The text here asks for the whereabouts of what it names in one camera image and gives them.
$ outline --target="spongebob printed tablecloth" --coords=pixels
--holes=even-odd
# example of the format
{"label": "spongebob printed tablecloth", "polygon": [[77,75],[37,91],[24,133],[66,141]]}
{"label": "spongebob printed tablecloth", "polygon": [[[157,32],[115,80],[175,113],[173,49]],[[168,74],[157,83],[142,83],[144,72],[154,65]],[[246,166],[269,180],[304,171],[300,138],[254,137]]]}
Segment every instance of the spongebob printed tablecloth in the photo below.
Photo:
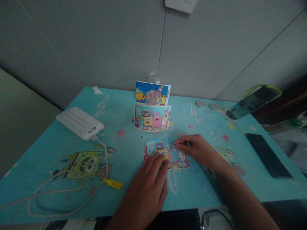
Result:
{"label": "spongebob printed tablecloth", "polygon": [[[80,191],[38,197],[32,200],[30,207],[33,213],[40,215],[72,211],[93,194],[106,176],[107,155],[107,178],[123,183],[122,189],[117,190],[104,184],[79,212],[69,217],[51,219],[110,216],[118,208],[131,180],[144,162],[146,141],[159,138],[175,140],[179,136],[195,133],[203,135],[233,165],[261,202],[307,198],[307,179],[252,115],[237,122],[227,118],[225,110],[233,102],[203,99],[207,106],[199,108],[196,106],[196,98],[170,96],[168,105],[172,110],[169,129],[150,133],[135,128],[135,92],[106,88],[100,90],[102,95],[94,95],[93,89],[86,87],[68,108],[78,106],[105,125],[98,137],[106,145],[107,152],[99,143],[83,141],[58,121],[54,121],[0,181],[0,206],[32,195],[53,175],[70,170],[82,177],[70,172],[63,173],[46,184],[40,193],[73,190],[82,188],[88,180],[90,183]],[[211,110],[208,106],[210,103],[217,104],[220,109]],[[271,177],[245,137],[246,132],[264,136],[293,179]],[[162,210],[220,206],[222,199],[214,175],[192,157],[188,157],[189,166],[185,168],[187,160],[184,153],[176,153],[171,146],[168,150],[178,154],[182,165],[174,164],[168,170],[168,196]],[[29,215],[27,201],[0,212],[0,224],[51,220]]]}

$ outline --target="hand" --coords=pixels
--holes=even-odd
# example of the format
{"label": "hand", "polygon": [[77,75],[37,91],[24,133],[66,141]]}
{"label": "hand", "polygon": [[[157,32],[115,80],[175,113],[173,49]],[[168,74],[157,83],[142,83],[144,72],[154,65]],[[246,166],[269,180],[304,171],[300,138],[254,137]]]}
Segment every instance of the hand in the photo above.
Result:
{"label": "hand", "polygon": [[157,153],[145,161],[105,229],[145,229],[159,214],[167,195],[168,160],[156,178],[164,157]]}
{"label": "hand", "polygon": [[215,172],[220,172],[229,166],[200,134],[180,137],[174,145],[176,149],[188,153],[198,163]]}

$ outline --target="patrick star figure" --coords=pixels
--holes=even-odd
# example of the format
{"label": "patrick star figure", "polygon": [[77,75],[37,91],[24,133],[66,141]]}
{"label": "patrick star figure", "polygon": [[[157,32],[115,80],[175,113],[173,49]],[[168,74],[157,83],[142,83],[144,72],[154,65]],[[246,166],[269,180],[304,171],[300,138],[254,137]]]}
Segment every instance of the patrick star figure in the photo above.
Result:
{"label": "patrick star figure", "polygon": [[153,119],[153,128],[161,130],[163,117],[159,118],[159,112],[156,112]]}

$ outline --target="white power bank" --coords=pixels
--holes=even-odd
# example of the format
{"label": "white power bank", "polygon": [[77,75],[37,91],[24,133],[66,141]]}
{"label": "white power bank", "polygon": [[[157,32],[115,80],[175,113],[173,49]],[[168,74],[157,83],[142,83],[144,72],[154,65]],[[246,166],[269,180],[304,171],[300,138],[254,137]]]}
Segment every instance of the white power bank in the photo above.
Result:
{"label": "white power bank", "polygon": [[56,119],[82,140],[88,141],[104,129],[104,125],[78,107],[72,107],[56,116]]}

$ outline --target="water bottle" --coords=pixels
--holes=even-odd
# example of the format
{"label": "water bottle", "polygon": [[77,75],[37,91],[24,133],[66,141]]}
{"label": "water bottle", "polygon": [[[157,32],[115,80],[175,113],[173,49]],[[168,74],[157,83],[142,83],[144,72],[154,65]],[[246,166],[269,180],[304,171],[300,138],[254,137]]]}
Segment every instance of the water bottle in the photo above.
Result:
{"label": "water bottle", "polygon": [[[251,94],[251,92],[259,86],[261,86],[261,88]],[[238,120],[273,101],[281,94],[282,92],[273,86],[263,84],[255,85],[247,90],[242,95],[244,99],[227,110],[226,114],[229,118]]]}

